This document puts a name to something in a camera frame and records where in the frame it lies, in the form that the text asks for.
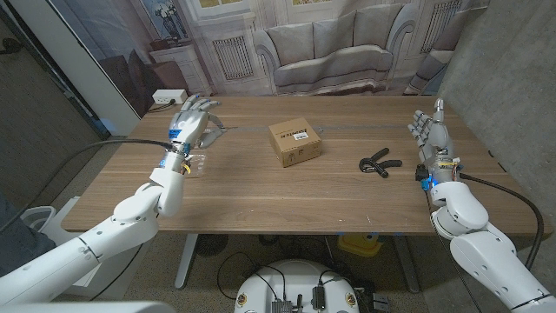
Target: gray wall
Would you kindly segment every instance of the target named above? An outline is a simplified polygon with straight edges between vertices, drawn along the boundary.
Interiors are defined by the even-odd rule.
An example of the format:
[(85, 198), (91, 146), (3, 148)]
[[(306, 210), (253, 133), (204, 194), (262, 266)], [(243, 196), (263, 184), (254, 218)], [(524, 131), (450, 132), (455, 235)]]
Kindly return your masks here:
[[(556, 3), (493, 0), (470, 17), (439, 95), (554, 224)], [(555, 237), (542, 243), (533, 266), (552, 292)], [(520, 252), (522, 260), (527, 252)]]

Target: printed backdrop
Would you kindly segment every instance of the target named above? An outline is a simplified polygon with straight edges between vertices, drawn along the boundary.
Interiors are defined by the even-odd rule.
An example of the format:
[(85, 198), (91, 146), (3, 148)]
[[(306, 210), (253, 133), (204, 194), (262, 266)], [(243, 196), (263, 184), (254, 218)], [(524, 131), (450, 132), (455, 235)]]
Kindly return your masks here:
[(434, 94), (488, 0), (52, 0), (142, 117), (204, 96)]

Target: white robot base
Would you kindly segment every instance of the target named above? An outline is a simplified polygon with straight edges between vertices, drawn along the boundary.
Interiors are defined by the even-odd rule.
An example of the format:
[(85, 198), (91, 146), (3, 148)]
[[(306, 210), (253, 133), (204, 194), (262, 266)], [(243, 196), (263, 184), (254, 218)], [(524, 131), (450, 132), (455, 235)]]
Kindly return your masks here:
[[(284, 284), (281, 274), (269, 267), (263, 267), (257, 274), (268, 282), (266, 284), (256, 274), (248, 278), (241, 286), (235, 299), (234, 313), (275, 313), (275, 312), (341, 312), (359, 313), (359, 305), (354, 289), (349, 283), (328, 267), (306, 260), (283, 260), (270, 264), (284, 274), (286, 280), (286, 302), (283, 302)], [(319, 284), (319, 277), (324, 283), (324, 309), (314, 309), (314, 287)], [(302, 309), (298, 305), (301, 295)]]

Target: power strip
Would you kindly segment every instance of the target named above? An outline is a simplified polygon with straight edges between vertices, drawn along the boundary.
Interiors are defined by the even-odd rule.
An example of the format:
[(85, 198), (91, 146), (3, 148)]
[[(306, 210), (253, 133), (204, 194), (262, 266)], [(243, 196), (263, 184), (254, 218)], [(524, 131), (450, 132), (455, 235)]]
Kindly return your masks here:
[(175, 104), (183, 104), (187, 98), (188, 94), (185, 90), (157, 90), (153, 94), (155, 104), (166, 104), (172, 99), (175, 100)]

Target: table leg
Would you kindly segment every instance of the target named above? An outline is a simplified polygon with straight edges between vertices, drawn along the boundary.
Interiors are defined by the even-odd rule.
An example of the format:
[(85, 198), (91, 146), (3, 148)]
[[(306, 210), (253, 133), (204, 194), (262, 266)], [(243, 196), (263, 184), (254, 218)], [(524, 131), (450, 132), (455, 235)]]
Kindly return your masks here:
[(419, 282), (417, 281), (417, 273), (415, 271), (415, 265), (413, 258), (411, 257), (411, 252), (409, 251), (409, 246), (407, 245), (406, 237), (394, 236), (394, 246), (398, 252), (398, 258), (400, 259), (403, 274), (406, 277), (407, 288), (412, 293), (419, 293), (420, 288)]
[(187, 234), (187, 238), (185, 239), (182, 260), (180, 261), (180, 267), (177, 269), (174, 282), (174, 286), (179, 290), (185, 288), (185, 283), (187, 282), (189, 275), (189, 269), (193, 263), (193, 255), (195, 254), (198, 236), (198, 234)]

